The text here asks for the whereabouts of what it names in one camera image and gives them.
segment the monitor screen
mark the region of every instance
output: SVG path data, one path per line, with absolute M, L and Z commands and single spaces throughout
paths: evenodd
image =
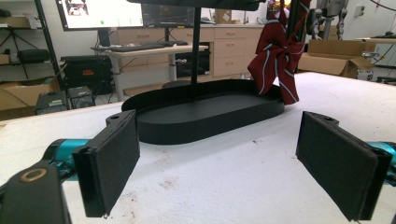
M 142 27 L 140 4 L 126 0 L 55 0 L 65 31 Z
M 193 27 L 193 7 L 171 7 L 142 4 L 145 27 Z

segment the red bow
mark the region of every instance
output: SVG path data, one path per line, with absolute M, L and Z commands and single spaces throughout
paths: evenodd
M 257 56 L 247 68 L 253 76 L 259 95 L 267 93 L 275 78 L 278 77 L 284 104 L 291 105 L 299 101 L 294 71 L 304 51 L 304 43 L 298 42 L 296 32 L 304 22 L 310 2 L 311 0 L 301 0 L 300 20 L 289 39 L 286 36 L 287 19 L 283 10 L 284 0 L 280 1 L 279 19 L 271 15 L 270 20 L 262 29 L 256 48 Z

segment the desk leg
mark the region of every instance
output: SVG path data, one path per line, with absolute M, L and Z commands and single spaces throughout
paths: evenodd
M 111 65 L 113 66 L 113 79 L 114 79 L 114 84 L 116 86 L 116 94 L 117 94 L 117 100 L 119 102 L 123 101 L 123 89 L 122 85 L 120 83 L 120 67 L 119 67 L 119 57 L 110 55 L 110 60 L 111 60 Z
M 176 81 L 177 80 L 177 72 L 176 72 L 175 54 L 168 54 L 168 61 L 169 61 L 169 80 Z

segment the striped ribbon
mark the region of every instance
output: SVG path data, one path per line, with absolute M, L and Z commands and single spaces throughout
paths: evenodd
M 294 28 L 294 33 L 287 39 L 287 19 L 283 10 L 285 1 L 280 1 L 279 19 L 271 15 L 270 20 L 265 24 L 256 48 L 257 56 L 247 68 L 253 76 L 259 95 L 267 93 L 278 77 L 285 105 L 292 105 L 299 101 L 294 71 L 303 54 L 304 43 L 298 42 L 296 34 L 304 24 L 311 0 L 300 2 L 300 19 Z

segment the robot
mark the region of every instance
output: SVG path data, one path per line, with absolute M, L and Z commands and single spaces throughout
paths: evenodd
M 337 23 L 337 35 L 338 39 L 343 39 L 344 34 L 344 18 L 347 15 L 347 4 L 349 0 L 318 0 L 317 7 L 314 11 L 313 22 L 312 22 L 312 37 L 314 39 L 321 39 L 318 36 L 319 26 L 322 23 L 322 17 L 325 20 L 325 30 L 323 39 L 328 39 L 330 26 L 335 16 L 338 16 L 339 21 Z

